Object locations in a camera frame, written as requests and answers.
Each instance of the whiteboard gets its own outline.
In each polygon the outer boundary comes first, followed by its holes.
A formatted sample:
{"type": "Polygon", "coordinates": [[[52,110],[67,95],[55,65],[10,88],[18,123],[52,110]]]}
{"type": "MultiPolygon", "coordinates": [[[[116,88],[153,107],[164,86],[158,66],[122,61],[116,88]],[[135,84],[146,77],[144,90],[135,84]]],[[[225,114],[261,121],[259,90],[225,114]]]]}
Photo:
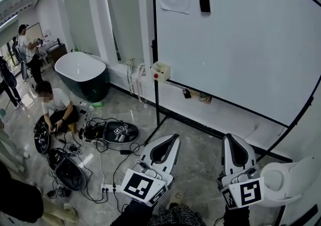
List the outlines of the whiteboard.
{"type": "Polygon", "coordinates": [[[37,23],[31,26],[30,28],[28,28],[26,31],[26,36],[29,37],[31,42],[33,42],[35,39],[43,39],[44,36],[42,35],[40,24],[37,23]]]}
{"type": "Polygon", "coordinates": [[[210,0],[189,15],[156,3],[158,60],[170,79],[285,125],[321,73],[321,7],[312,0],[210,0]]]}

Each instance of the white t-shirt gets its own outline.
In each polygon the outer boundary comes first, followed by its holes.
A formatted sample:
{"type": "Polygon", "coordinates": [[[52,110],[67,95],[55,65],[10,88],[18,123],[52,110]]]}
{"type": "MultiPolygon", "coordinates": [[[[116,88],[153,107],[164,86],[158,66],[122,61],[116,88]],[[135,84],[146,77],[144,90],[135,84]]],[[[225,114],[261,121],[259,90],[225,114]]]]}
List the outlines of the white t-shirt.
{"type": "Polygon", "coordinates": [[[36,53],[36,49],[35,48],[30,50],[27,47],[29,43],[32,43],[32,42],[30,41],[30,39],[26,35],[19,36],[19,38],[18,38],[18,47],[23,52],[23,54],[26,55],[26,63],[29,63],[32,60],[32,58],[35,55],[35,53],[36,53]]]}
{"type": "Polygon", "coordinates": [[[54,98],[49,102],[42,102],[42,110],[44,114],[49,113],[49,109],[52,111],[61,111],[67,107],[70,103],[69,97],[65,94],[65,92],[60,88],[53,88],[52,94],[54,98]]]}

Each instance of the black sleeve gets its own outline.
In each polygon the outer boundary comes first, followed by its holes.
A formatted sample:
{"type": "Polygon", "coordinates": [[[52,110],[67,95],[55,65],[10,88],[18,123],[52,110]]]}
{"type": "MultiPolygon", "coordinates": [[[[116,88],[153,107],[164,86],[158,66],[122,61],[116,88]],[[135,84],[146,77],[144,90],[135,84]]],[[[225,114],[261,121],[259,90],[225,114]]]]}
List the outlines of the black sleeve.
{"type": "Polygon", "coordinates": [[[248,206],[234,210],[229,210],[225,206],[224,226],[250,226],[249,215],[250,210],[248,206]]]}
{"type": "Polygon", "coordinates": [[[148,207],[136,201],[130,202],[125,211],[110,225],[139,225],[146,226],[149,219],[152,217],[153,207],[148,207]]]}
{"type": "Polygon", "coordinates": [[[2,162],[0,162],[0,179],[1,187],[11,180],[10,172],[2,162]]]}

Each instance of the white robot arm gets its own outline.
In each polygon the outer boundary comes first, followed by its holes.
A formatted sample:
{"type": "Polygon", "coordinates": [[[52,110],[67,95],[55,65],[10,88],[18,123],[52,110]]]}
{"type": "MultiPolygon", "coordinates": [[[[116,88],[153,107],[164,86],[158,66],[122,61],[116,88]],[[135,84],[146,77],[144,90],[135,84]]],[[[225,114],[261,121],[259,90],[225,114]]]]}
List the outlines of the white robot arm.
{"type": "Polygon", "coordinates": [[[217,179],[229,209],[258,203],[264,198],[264,178],[253,148],[242,138],[226,134],[222,143],[224,170],[217,179]]]}
{"type": "Polygon", "coordinates": [[[120,192],[147,206],[154,206],[168,191],[181,141],[178,134],[161,137],[145,146],[133,169],[128,169],[120,192]]]}

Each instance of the green object on floor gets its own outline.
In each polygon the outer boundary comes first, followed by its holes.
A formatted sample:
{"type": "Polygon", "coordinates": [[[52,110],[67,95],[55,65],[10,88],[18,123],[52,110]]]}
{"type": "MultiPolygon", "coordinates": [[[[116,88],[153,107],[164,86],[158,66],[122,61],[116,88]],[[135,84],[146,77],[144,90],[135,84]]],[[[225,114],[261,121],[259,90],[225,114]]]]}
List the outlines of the green object on floor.
{"type": "Polygon", "coordinates": [[[92,103],[91,105],[92,105],[93,107],[101,107],[101,106],[102,106],[102,101],[92,103]]]}
{"type": "Polygon", "coordinates": [[[4,109],[0,109],[0,116],[4,117],[6,115],[6,111],[4,109]]]}

